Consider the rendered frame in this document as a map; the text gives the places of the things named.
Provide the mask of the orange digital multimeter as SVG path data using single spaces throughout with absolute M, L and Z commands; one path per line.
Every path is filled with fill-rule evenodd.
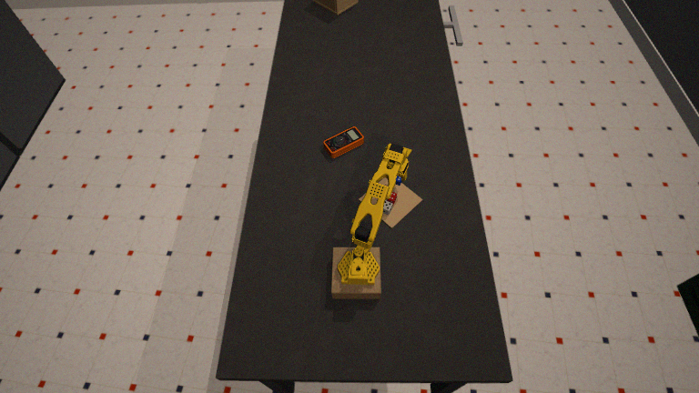
M 364 136 L 355 126 L 323 141 L 324 149 L 331 158 L 340 156 L 363 143 Z

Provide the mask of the peach flat mat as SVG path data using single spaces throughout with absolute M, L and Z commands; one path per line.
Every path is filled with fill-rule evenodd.
M 388 186 L 388 178 L 384 177 L 379 184 Z M 390 211 L 389 215 L 382 215 L 382 221 L 391 228 L 395 227 L 415 206 L 422 201 L 419 196 L 417 196 L 402 183 L 400 186 L 395 185 L 392 192 L 397 194 L 392 210 Z

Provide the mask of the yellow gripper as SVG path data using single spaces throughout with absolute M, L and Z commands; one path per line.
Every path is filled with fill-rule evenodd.
M 408 148 L 407 148 L 407 149 L 408 149 Z M 410 152 L 411 152 L 411 149 L 408 149 L 408 151 L 407 151 L 407 157 L 409 156 Z M 400 171 L 399 171 L 399 173 L 398 173 L 398 176 L 401 177 L 401 181 L 402 181 L 402 182 L 404 182 L 404 181 L 406 180 L 406 178 L 407 178 L 407 169 L 408 169 L 408 167 L 409 167 L 409 161 L 408 161 L 408 159 L 406 158 L 404 164 L 401 165 Z M 391 166 L 387 166 L 387 168 L 388 168 L 388 169 L 392 169 Z

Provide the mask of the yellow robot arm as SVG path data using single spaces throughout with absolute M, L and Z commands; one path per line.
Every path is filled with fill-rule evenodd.
M 375 277 L 380 272 L 380 266 L 369 251 L 380 227 L 385 200 L 390 199 L 396 184 L 396 177 L 406 157 L 407 148 L 395 144 L 386 146 L 380 166 L 369 181 L 366 195 L 360 202 L 356 216 L 351 222 L 351 240 L 357 246 L 352 250 L 352 254 L 347 251 L 338 263 L 341 284 L 348 284 L 348 277 L 367 277 L 368 285 L 375 285 Z M 388 169 L 387 166 L 391 166 L 392 169 Z M 378 183 L 384 177 L 388 178 L 388 186 Z M 375 205 L 371 204 L 373 197 L 378 199 Z M 360 227 L 360 222 L 366 215 L 371 215 L 371 230 Z M 365 249 L 363 250 L 363 248 Z

